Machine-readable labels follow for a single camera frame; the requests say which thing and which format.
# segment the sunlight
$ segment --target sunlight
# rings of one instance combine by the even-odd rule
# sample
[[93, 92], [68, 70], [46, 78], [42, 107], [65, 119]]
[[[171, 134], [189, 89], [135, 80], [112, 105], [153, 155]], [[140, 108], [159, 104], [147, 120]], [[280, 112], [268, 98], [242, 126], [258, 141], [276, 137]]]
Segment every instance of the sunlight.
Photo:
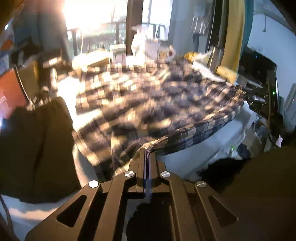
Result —
[[114, 5], [115, 16], [126, 16], [127, 3], [123, 0], [66, 0], [63, 12], [67, 29], [97, 29], [100, 24], [111, 22]]

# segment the white wall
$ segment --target white wall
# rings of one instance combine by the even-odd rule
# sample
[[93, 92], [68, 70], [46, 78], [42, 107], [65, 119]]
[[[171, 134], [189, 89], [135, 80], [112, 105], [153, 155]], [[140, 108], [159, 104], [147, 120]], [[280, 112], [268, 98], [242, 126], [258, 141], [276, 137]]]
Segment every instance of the white wall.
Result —
[[264, 15], [254, 15], [249, 48], [254, 48], [278, 66], [276, 76], [279, 95], [285, 100], [293, 83], [296, 83], [296, 36], [277, 21]]
[[173, 47], [177, 54], [193, 51], [192, 33], [190, 32], [194, 16], [195, 0], [177, 0], [178, 11], [176, 16]]
[[270, 0], [254, 0], [254, 11], [263, 11], [262, 8], [271, 11], [284, 19], [281, 12]]

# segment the window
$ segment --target window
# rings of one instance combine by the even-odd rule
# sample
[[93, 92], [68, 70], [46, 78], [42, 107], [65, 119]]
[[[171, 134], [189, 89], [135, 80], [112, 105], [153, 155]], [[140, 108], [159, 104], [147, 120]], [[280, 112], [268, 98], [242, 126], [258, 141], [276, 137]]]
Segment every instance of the window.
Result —
[[125, 43], [127, 1], [65, 0], [63, 11], [70, 47], [73, 41], [77, 42], [73, 55]]
[[148, 37], [168, 40], [173, 0], [144, 0], [142, 25], [148, 29]]

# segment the black cable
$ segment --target black cable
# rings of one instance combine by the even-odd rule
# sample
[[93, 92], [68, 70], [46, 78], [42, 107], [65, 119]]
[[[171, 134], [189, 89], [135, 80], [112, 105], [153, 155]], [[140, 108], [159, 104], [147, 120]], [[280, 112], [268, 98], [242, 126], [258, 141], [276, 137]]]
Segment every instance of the black cable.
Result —
[[272, 143], [272, 145], [275, 148], [278, 148], [278, 146], [272, 141], [271, 137], [270, 137], [270, 116], [271, 116], [271, 97], [270, 97], [270, 83], [269, 83], [269, 77], [266, 78], [267, 81], [267, 87], [268, 87], [268, 139], [269, 141]]
[[11, 220], [11, 217], [10, 217], [10, 214], [9, 214], [9, 210], [8, 210], [8, 208], [7, 208], [7, 206], [6, 206], [6, 204], [5, 204], [5, 202], [4, 202], [1, 195], [0, 195], [0, 202], [1, 202], [1, 204], [2, 204], [2, 206], [4, 208], [4, 211], [6, 213], [6, 219], [7, 219], [8, 227], [13, 232], [13, 225], [12, 225], [12, 220]]

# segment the curtain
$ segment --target curtain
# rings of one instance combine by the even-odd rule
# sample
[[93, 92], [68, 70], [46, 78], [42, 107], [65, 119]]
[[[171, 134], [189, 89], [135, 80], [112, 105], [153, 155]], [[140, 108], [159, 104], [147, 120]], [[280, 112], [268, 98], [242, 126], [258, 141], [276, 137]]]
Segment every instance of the curtain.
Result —
[[227, 35], [221, 65], [235, 72], [238, 70], [244, 36], [244, 5], [244, 0], [229, 0]]
[[64, 0], [27, 0], [14, 24], [16, 45], [31, 36], [44, 51], [61, 48], [71, 61], [63, 5]]
[[240, 56], [242, 56], [244, 47], [246, 47], [248, 44], [254, 16], [254, 0], [244, 0], [244, 4], [244, 36], [242, 40], [242, 49]]

